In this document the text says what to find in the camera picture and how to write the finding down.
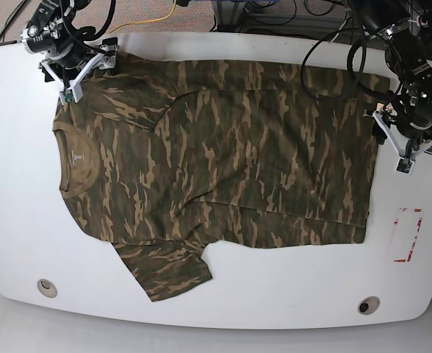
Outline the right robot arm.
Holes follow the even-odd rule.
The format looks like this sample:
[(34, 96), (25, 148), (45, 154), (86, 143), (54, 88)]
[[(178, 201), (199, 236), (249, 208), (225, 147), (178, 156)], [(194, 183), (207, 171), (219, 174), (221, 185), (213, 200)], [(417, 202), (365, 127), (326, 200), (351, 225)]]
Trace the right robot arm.
[(116, 72), (118, 39), (105, 38), (98, 46), (90, 45), (109, 29), (116, 2), (110, 2), (100, 29), (76, 28), (73, 19), (89, 4), (89, 1), (42, 1), (21, 33), (21, 42), (30, 54), (44, 55), (39, 69), (46, 82), (55, 82), (62, 102), (78, 102), (82, 98), (81, 83), (94, 70)]

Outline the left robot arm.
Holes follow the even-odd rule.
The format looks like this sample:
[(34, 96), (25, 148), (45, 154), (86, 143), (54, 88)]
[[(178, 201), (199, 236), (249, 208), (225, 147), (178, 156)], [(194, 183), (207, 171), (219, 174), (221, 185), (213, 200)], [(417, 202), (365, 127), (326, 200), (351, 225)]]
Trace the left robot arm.
[[(432, 154), (432, 67), (425, 47), (409, 30), (411, 16), (402, 1), (346, 1), (345, 5), (361, 29), (361, 38), (351, 46), (347, 58), (351, 89), (382, 104), (372, 112), (372, 134), (377, 143), (392, 144), (397, 170), (409, 174), (418, 156)], [(400, 83), (395, 92), (366, 88), (360, 74), (353, 70), (356, 51), (366, 51), (367, 41), (372, 38), (380, 38), (385, 44), (386, 65)]]

